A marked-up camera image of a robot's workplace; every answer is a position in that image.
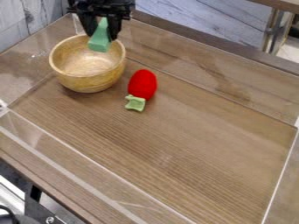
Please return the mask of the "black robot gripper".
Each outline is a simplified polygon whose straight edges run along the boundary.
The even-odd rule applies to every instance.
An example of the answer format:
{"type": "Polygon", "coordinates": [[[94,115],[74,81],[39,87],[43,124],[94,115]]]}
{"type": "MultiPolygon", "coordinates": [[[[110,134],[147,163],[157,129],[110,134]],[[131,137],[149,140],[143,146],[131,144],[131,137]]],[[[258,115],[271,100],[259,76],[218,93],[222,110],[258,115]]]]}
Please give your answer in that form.
{"type": "Polygon", "coordinates": [[[91,37],[99,27],[96,17],[107,17],[110,40],[118,39],[123,19],[129,20],[137,7],[137,0],[68,0],[68,10],[76,13],[84,32],[91,37]]]}

